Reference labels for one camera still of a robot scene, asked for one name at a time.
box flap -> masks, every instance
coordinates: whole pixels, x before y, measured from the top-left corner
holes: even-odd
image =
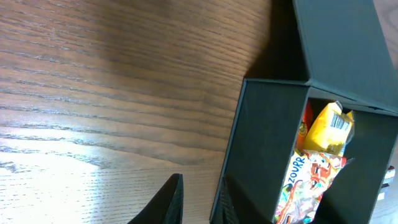
[[[295,0],[311,85],[398,112],[398,76],[372,0]]]

wooden surface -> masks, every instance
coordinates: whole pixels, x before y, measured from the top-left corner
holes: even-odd
[[[398,3],[375,5],[398,68]],[[126,223],[175,172],[184,223],[208,223],[270,9],[266,0],[1,1],[0,223]],[[396,185],[374,223],[398,220]]]

wood grain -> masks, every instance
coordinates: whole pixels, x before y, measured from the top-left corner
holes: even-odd
[[[375,5],[398,68],[398,4]],[[1,1],[0,223],[126,223],[175,172],[183,222],[208,223],[270,9],[271,0]],[[398,204],[382,203],[375,222],[393,223]]]

barcode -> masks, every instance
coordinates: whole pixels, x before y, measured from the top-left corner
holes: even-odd
[[[347,131],[349,128],[349,122],[345,121],[340,115],[334,114],[331,120],[330,126],[332,128],[338,128],[340,130]]]

black box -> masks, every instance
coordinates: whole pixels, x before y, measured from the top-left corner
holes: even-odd
[[[272,221],[307,101],[315,119],[338,100],[354,111],[345,157],[355,162],[324,193],[314,223],[368,223],[398,135],[398,77],[373,1],[294,0],[294,9],[304,78],[244,80],[221,177]],[[211,219],[219,194],[220,185]]]

